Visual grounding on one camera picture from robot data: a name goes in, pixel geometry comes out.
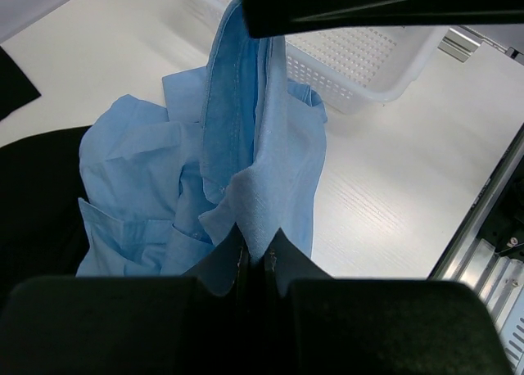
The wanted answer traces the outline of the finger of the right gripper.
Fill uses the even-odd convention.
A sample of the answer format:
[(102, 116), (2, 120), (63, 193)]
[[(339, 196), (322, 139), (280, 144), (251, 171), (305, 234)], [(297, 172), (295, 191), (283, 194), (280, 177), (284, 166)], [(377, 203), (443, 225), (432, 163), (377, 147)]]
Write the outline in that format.
[(367, 26), (523, 22), (523, 0), (242, 0), (253, 38)]

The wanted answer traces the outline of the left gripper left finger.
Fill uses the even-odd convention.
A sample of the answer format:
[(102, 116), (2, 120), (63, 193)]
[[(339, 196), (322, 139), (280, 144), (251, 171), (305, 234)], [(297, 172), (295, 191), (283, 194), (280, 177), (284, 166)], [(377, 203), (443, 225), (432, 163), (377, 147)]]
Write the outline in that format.
[(30, 279), (1, 316), (4, 374), (177, 374), (224, 368), (242, 340), (238, 228), (177, 277)]

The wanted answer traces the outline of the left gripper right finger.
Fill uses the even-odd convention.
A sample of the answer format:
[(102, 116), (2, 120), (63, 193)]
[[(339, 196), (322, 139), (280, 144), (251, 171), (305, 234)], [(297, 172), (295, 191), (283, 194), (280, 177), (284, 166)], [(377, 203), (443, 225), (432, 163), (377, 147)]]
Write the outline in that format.
[(332, 278), (278, 232), (264, 254), (270, 374), (509, 374), (459, 282)]

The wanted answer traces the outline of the light blue shirt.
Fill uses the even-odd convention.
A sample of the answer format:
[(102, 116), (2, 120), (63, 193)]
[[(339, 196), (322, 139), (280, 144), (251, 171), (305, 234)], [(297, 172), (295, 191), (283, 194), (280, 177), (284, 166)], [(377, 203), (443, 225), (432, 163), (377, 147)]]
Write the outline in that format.
[(288, 78), (285, 40), (252, 38), (232, 0), (206, 66), (163, 88), (163, 106), (120, 97), (81, 140), (89, 247), (77, 275), (180, 275), (233, 228), (253, 260), (278, 231), (310, 255), (327, 115)]

